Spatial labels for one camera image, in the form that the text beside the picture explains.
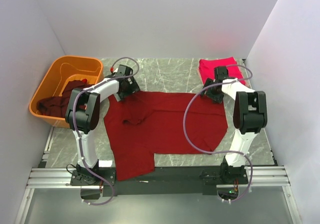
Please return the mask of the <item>dark red t-shirt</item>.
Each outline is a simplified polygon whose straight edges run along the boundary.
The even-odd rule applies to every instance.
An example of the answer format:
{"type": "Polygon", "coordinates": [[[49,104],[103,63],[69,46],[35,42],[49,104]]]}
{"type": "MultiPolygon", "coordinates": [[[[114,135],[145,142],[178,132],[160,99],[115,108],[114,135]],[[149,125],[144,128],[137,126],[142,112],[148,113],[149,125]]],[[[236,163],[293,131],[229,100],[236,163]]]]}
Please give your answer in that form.
{"type": "Polygon", "coordinates": [[[104,125],[121,181],[155,170],[155,154],[214,151],[228,124],[224,105],[191,93],[139,91],[123,101],[108,98],[104,125]]]}

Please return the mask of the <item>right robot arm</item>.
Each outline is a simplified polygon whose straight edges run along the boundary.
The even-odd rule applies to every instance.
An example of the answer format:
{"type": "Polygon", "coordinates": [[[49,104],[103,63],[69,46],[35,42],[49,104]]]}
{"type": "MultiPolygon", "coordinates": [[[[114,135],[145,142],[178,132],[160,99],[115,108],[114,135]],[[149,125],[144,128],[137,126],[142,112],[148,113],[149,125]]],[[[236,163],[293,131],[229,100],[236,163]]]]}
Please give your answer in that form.
{"type": "Polygon", "coordinates": [[[235,132],[230,151],[226,153],[220,165],[219,177],[224,184],[233,184],[245,178],[245,158],[249,148],[261,131],[267,125],[267,99],[263,91],[255,91],[246,87],[237,78],[230,77],[226,66],[214,68],[214,79],[208,78],[201,92],[214,103],[222,103],[225,95],[234,102],[233,126],[235,132]]]}

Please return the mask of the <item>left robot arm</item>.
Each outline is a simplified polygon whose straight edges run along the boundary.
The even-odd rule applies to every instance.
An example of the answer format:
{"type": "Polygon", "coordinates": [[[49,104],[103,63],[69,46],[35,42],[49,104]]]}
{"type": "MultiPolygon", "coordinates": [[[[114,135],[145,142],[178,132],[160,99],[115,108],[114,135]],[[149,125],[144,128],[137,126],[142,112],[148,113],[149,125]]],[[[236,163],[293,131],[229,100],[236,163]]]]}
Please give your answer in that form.
{"type": "Polygon", "coordinates": [[[102,81],[88,88],[74,88],[71,91],[65,113],[65,121],[75,136],[78,161],[75,177],[82,178],[88,185],[96,184],[101,175],[99,160],[95,151],[94,130],[100,119],[101,102],[115,95],[122,101],[140,91],[131,67],[120,64],[102,81]]]}

